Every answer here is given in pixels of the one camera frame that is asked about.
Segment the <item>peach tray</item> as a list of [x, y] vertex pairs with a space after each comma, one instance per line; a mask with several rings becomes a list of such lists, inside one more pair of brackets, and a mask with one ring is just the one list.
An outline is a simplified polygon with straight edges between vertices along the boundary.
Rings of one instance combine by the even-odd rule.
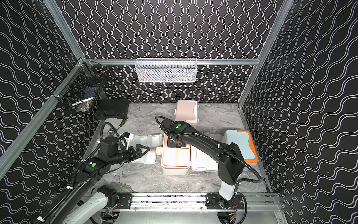
[[169, 147], [168, 136], [164, 135], [161, 164], [166, 169], [188, 169], [191, 166], [191, 147]]

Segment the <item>white first aid box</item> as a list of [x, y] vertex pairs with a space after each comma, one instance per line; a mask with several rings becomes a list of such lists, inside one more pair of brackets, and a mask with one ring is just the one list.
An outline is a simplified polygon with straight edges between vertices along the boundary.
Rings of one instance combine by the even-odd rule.
[[[161, 156], [162, 147], [156, 148], [157, 155]], [[161, 165], [164, 175], [183, 176], [183, 175], [187, 175], [190, 169], [195, 172], [218, 171], [218, 164], [214, 159], [212, 159], [202, 151], [198, 150], [197, 148], [193, 146], [190, 147], [191, 147], [191, 166], [188, 169], [166, 169]]]

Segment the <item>pink first aid box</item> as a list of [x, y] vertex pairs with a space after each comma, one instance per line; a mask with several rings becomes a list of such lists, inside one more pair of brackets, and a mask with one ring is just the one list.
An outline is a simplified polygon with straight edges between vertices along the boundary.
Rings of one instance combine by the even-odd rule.
[[175, 121], [185, 121], [193, 127], [199, 123], [198, 102], [195, 100], [179, 100], [174, 112]]

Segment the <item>light blue first aid box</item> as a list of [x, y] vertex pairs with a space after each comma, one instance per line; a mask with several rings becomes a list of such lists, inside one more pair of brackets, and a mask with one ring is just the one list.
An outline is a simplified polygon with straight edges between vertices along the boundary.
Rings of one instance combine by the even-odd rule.
[[249, 131], [243, 130], [227, 130], [224, 133], [223, 141], [230, 145], [234, 142], [238, 145], [245, 162], [249, 165], [258, 163], [258, 156], [254, 146], [254, 142]]

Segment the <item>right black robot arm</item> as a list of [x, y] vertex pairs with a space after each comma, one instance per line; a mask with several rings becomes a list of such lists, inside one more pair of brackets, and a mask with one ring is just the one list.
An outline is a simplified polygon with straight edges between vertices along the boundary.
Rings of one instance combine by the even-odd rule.
[[217, 175], [221, 179], [219, 195], [230, 201], [235, 188], [242, 182], [262, 183], [261, 175], [245, 162], [236, 143], [226, 144], [206, 136], [184, 121], [173, 121], [161, 115], [155, 116], [158, 127], [167, 136], [169, 147], [189, 145], [200, 150], [218, 164]]

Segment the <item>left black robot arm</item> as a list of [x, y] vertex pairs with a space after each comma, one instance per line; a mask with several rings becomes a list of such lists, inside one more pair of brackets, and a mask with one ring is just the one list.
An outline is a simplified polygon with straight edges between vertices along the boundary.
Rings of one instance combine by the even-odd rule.
[[109, 173], [112, 165], [125, 164], [142, 158], [149, 147], [129, 147], [124, 136], [109, 122], [100, 128], [100, 143], [75, 169], [70, 184], [60, 196], [32, 223], [61, 224], [84, 194]]

